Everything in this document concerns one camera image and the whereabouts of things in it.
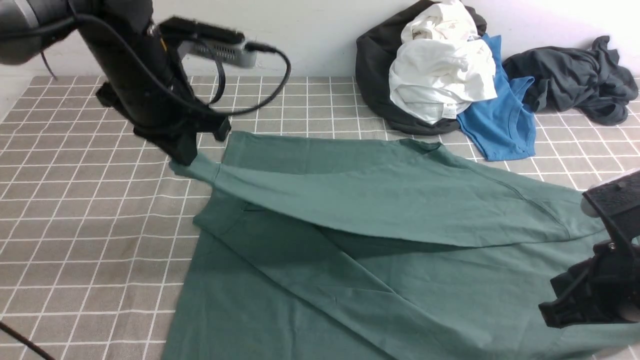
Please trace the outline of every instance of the black jacket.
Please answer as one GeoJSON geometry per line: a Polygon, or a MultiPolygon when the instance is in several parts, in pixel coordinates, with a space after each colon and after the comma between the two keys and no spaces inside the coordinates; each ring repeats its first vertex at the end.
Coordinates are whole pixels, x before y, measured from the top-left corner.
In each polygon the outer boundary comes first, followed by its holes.
{"type": "Polygon", "coordinates": [[[626,105],[638,96],[631,72],[618,65],[609,37],[599,37],[590,50],[540,47],[513,55],[502,63],[509,79],[533,76],[524,103],[533,111],[577,108],[602,125],[627,119],[626,105]]]}
{"type": "MultiPolygon", "coordinates": [[[[438,135],[460,128],[454,119],[443,119],[429,125],[398,108],[389,98],[389,68],[402,45],[400,32],[434,4],[436,3],[432,1],[420,0],[367,31],[356,41],[356,82],[364,102],[375,114],[384,118],[392,129],[412,135],[438,135]]],[[[476,22],[478,34],[484,35],[486,21],[473,8],[467,6],[467,10],[476,22]]]]}

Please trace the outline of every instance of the black cable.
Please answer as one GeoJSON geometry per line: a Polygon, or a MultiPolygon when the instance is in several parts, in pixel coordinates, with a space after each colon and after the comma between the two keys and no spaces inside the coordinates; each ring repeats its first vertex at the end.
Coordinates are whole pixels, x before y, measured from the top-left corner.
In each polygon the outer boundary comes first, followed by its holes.
{"type": "Polygon", "coordinates": [[[262,108],[265,105],[269,104],[271,101],[273,101],[273,99],[275,99],[276,96],[278,96],[278,93],[280,93],[284,85],[287,83],[287,80],[289,80],[289,76],[291,75],[291,62],[289,61],[289,58],[287,57],[286,54],[284,54],[283,52],[281,52],[280,50],[274,47],[271,47],[270,45],[258,44],[258,43],[247,43],[245,45],[245,49],[249,51],[260,51],[262,53],[275,53],[280,55],[280,57],[282,57],[282,59],[287,65],[287,70],[285,71],[285,75],[282,78],[282,82],[280,83],[280,85],[278,85],[278,87],[276,87],[276,90],[269,97],[259,102],[258,104],[252,106],[251,108],[237,110],[237,111],[216,111],[214,109],[211,109],[208,106],[194,105],[190,102],[185,101],[183,98],[179,97],[178,95],[175,95],[169,88],[167,88],[164,84],[162,84],[160,80],[158,80],[158,78],[154,75],[153,72],[151,72],[151,70],[148,69],[148,67],[142,62],[142,60],[140,60],[140,57],[138,57],[134,49],[131,48],[131,46],[120,36],[120,34],[118,34],[118,32],[114,28],[112,28],[111,25],[107,24],[102,19],[97,18],[93,15],[85,15],[85,14],[78,14],[77,19],[80,22],[89,22],[89,23],[94,23],[102,26],[105,30],[110,32],[122,44],[125,50],[136,60],[136,63],[138,63],[138,65],[147,74],[147,76],[151,79],[151,81],[153,81],[156,84],[156,86],[158,86],[166,95],[169,95],[171,98],[176,100],[181,105],[187,107],[188,109],[192,111],[204,113],[206,115],[213,114],[221,117],[229,117],[229,116],[242,115],[242,114],[254,112],[255,110],[258,110],[259,108],[262,108]]]}
{"type": "Polygon", "coordinates": [[[67,0],[67,5],[69,6],[69,10],[71,10],[71,15],[73,16],[74,20],[76,20],[78,12],[76,11],[76,8],[74,7],[74,2],[72,0],[67,0]]]}
{"type": "Polygon", "coordinates": [[[44,37],[55,31],[70,27],[76,23],[73,17],[67,17],[51,24],[40,26],[37,29],[22,31],[20,33],[0,34],[0,41],[17,40],[21,38],[44,37]]]}
{"type": "Polygon", "coordinates": [[[42,58],[42,62],[44,62],[44,66],[47,68],[47,71],[49,71],[49,74],[53,76],[53,80],[57,81],[58,77],[53,73],[53,70],[51,70],[51,66],[49,66],[47,57],[44,56],[44,51],[40,51],[40,57],[42,58]]]}
{"type": "Polygon", "coordinates": [[[218,102],[222,95],[225,93],[225,87],[227,86],[227,75],[225,74],[225,68],[222,67],[222,61],[217,59],[216,53],[213,52],[211,46],[207,45],[202,39],[199,39],[195,36],[185,36],[185,35],[166,35],[162,36],[164,39],[174,39],[178,41],[188,41],[195,44],[199,44],[204,47],[209,55],[211,55],[212,60],[216,63],[216,68],[218,70],[218,89],[216,90],[216,95],[209,101],[208,105],[213,105],[218,102]]]}
{"type": "Polygon", "coordinates": [[[75,22],[93,23],[93,24],[98,24],[102,26],[106,31],[111,33],[116,38],[116,40],[118,40],[122,44],[124,49],[129,53],[129,55],[133,57],[136,63],[138,63],[138,65],[142,68],[143,72],[151,79],[152,82],[156,84],[156,86],[158,86],[162,90],[162,92],[164,92],[166,95],[168,95],[173,100],[177,101],[180,105],[183,105],[190,111],[197,111],[199,113],[203,113],[206,115],[213,114],[221,117],[230,117],[234,115],[251,113],[255,110],[258,110],[259,108],[262,108],[265,105],[269,104],[271,101],[273,101],[273,99],[276,98],[276,96],[278,96],[280,91],[282,91],[282,88],[284,88],[284,85],[287,83],[287,80],[289,80],[289,76],[291,75],[291,61],[289,61],[289,58],[287,57],[287,55],[283,53],[281,50],[266,44],[260,44],[256,42],[247,43],[245,45],[245,49],[248,51],[259,51],[262,53],[273,53],[273,54],[279,55],[284,60],[287,66],[284,77],[282,78],[282,81],[276,87],[275,91],[271,95],[269,95],[266,99],[259,102],[258,104],[252,106],[251,108],[237,110],[237,111],[216,111],[204,104],[201,106],[192,104],[184,100],[183,98],[179,97],[178,95],[175,95],[169,88],[167,88],[164,84],[162,84],[160,80],[158,80],[158,78],[154,75],[154,73],[151,72],[151,70],[149,70],[149,68],[142,62],[140,57],[136,54],[136,51],[131,48],[131,46],[122,38],[122,36],[120,36],[120,34],[118,34],[118,32],[113,27],[111,27],[111,25],[109,25],[108,23],[104,22],[102,19],[95,17],[93,15],[77,14],[75,16],[75,19],[73,17],[68,17],[64,20],[55,22],[50,25],[42,26],[35,30],[26,31],[23,33],[1,35],[0,41],[15,40],[18,38],[27,38],[27,37],[35,37],[35,36],[45,36],[53,31],[60,30],[67,26],[71,26],[75,22]]]}
{"type": "Polygon", "coordinates": [[[47,352],[42,350],[38,345],[35,345],[31,341],[29,341],[29,339],[27,339],[24,336],[20,335],[17,331],[13,330],[12,328],[10,328],[8,325],[3,323],[2,321],[0,321],[0,330],[4,331],[5,333],[7,333],[9,336],[11,336],[12,338],[16,339],[17,341],[21,342],[22,344],[24,344],[24,346],[30,348],[33,352],[35,352],[36,354],[40,355],[40,357],[42,359],[55,360],[55,358],[53,358],[53,356],[47,354],[47,352]]]}

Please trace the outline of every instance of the tag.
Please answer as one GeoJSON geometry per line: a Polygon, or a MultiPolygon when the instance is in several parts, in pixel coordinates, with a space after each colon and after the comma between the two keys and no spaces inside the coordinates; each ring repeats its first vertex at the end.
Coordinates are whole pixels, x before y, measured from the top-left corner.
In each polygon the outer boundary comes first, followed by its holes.
{"type": "Polygon", "coordinates": [[[443,104],[442,106],[442,118],[443,119],[455,119],[458,116],[456,113],[455,104],[443,104]]]}

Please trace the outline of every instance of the seam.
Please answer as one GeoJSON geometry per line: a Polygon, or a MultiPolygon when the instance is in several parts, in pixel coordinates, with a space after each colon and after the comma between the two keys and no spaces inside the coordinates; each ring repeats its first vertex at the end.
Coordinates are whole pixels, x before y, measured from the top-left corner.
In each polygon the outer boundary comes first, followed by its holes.
{"type": "Polygon", "coordinates": [[[498,184],[504,186],[505,188],[511,190],[513,193],[518,195],[522,200],[528,202],[529,204],[532,204],[533,206],[535,206],[539,210],[542,210],[542,212],[547,214],[548,217],[550,217],[555,223],[557,223],[558,225],[560,225],[564,229],[564,232],[565,232],[567,238],[571,238],[571,233],[569,232],[569,229],[567,229],[566,225],[564,225],[562,222],[560,222],[560,220],[553,213],[551,213],[551,211],[549,211],[549,209],[546,206],[544,206],[543,204],[539,204],[538,202],[536,202],[536,201],[534,201],[532,199],[529,199],[528,197],[522,195],[522,193],[520,191],[518,191],[518,189],[516,189],[515,187],[505,183],[504,181],[501,181],[501,180],[498,180],[498,179],[496,179],[496,178],[494,178],[492,176],[483,174],[483,173],[477,171],[476,169],[472,168],[468,164],[466,164],[464,161],[460,161],[460,159],[458,159],[458,158],[456,158],[455,160],[460,165],[464,166],[466,169],[473,171],[475,174],[480,175],[485,179],[488,179],[490,181],[493,181],[494,183],[498,183],[498,184]]]}
{"type": "Polygon", "coordinates": [[[222,169],[223,166],[225,166],[223,163],[218,164],[216,173],[210,178],[211,187],[216,187],[216,180],[218,179],[218,175],[220,175],[220,169],[222,169]]]}

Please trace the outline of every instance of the black bracket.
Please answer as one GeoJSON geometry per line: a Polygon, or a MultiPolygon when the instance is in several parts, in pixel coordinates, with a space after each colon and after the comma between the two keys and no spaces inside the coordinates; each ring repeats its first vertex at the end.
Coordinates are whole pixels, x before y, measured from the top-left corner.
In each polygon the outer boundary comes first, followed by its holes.
{"type": "MultiPolygon", "coordinates": [[[[171,31],[171,28],[164,28],[165,31],[171,31]]],[[[171,35],[171,33],[167,34],[167,38],[171,38],[171,35]]],[[[208,105],[198,99],[188,85],[188,78],[181,64],[182,56],[178,52],[181,43],[182,42],[174,40],[167,40],[165,42],[166,55],[169,57],[169,64],[174,76],[174,81],[176,81],[182,89],[187,89],[177,94],[177,96],[192,103],[194,106],[201,107],[204,111],[181,109],[182,106],[176,103],[175,109],[177,110],[175,113],[180,114],[177,116],[177,119],[170,119],[171,121],[168,122],[159,122],[160,124],[158,125],[144,126],[140,122],[137,122],[136,117],[127,111],[127,107],[123,104],[122,99],[119,98],[111,83],[105,82],[102,84],[96,93],[96,97],[103,106],[113,108],[131,122],[135,135],[157,145],[174,161],[182,165],[190,165],[198,153],[197,134],[211,133],[217,141],[224,142],[231,130],[231,123],[228,117],[218,115],[209,109],[208,105]]]]}
{"type": "Polygon", "coordinates": [[[629,323],[620,314],[621,306],[640,309],[640,246],[633,244],[640,236],[640,171],[600,184],[583,196],[602,219],[610,240],[595,244],[595,256],[551,280],[558,298],[538,306],[549,327],[629,323]]]}

